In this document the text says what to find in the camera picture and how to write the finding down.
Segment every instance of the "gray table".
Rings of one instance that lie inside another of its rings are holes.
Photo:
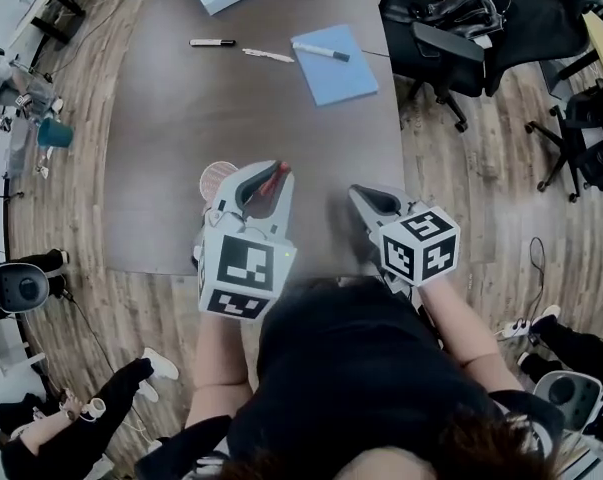
[[[377,95],[317,108],[290,37],[349,24],[379,82]],[[192,38],[236,39],[193,49]],[[288,236],[301,277],[362,273],[349,244],[352,183],[403,187],[394,84],[377,0],[243,0],[210,17],[198,0],[146,0],[120,71],[107,151],[107,266],[193,274],[203,169],[288,161],[296,176]]]

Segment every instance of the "blue folder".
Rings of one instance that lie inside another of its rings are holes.
[[[337,25],[291,39],[350,55],[348,62],[294,50],[318,106],[374,94],[379,84],[348,25]]]

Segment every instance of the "hair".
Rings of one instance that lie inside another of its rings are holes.
[[[528,430],[514,422],[458,415],[441,433],[432,463],[437,480],[556,480],[555,455],[527,452]],[[298,470],[267,451],[251,462],[229,461],[216,480],[288,480]]]

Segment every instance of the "floor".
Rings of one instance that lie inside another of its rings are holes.
[[[101,0],[88,0],[86,7]],[[109,362],[121,367],[151,346],[180,368],[176,383],[155,383],[159,404],[135,403],[128,423],[145,425],[147,435],[172,435],[185,421],[189,406],[194,340],[197,332],[196,279],[129,274],[106,269],[102,208],[104,167],[117,72],[142,0],[107,0],[93,7],[73,43],[59,53],[46,52],[40,68],[62,68],[75,55],[81,37],[111,19],[86,39],[76,58],[55,76],[66,107],[63,119],[74,127],[69,151],[57,150],[50,176],[34,170],[14,184],[26,197],[10,206],[12,257],[62,247],[72,257],[71,291]],[[585,72],[592,79],[591,72]],[[398,82],[405,91],[410,81]],[[575,85],[583,79],[575,77]],[[431,89],[408,108],[403,130],[406,190],[446,209],[462,229],[457,288],[495,331],[499,323],[530,314],[539,291],[539,275],[530,262],[534,236],[543,240],[547,258],[545,289],[539,310],[557,303],[562,321],[603,337],[603,193],[586,192],[569,204],[568,183],[559,180],[546,193],[535,187],[556,158],[553,146],[526,135],[523,124],[537,119],[556,129],[538,66],[510,70],[493,98],[458,97],[469,116],[463,135],[452,115],[435,103]],[[30,164],[34,165],[34,150]],[[536,261],[540,252],[532,250]],[[77,308],[51,300],[29,317],[34,338],[49,357],[52,379],[84,399],[111,371]],[[246,328],[252,360],[258,328]],[[525,339],[503,343],[516,369]],[[146,448],[144,438],[122,426],[109,455],[119,476],[131,473]]]

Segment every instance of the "hand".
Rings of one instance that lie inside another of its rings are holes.
[[[83,409],[83,402],[77,398],[77,396],[70,391],[68,388],[65,388],[65,394],[67,399],[63,405],[61,405],[62,411],[72,411],[75,416],[79,416],[81,414],[81,409]]]

